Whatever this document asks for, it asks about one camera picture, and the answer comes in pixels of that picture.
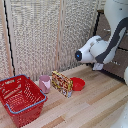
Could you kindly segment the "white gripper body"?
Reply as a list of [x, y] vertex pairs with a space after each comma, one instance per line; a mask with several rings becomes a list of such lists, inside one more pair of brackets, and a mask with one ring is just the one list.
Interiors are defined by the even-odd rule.
[[100, 71], [103, 69], [104, 64], [101, 63], [94, 63], [92, 70], [93, 71]]

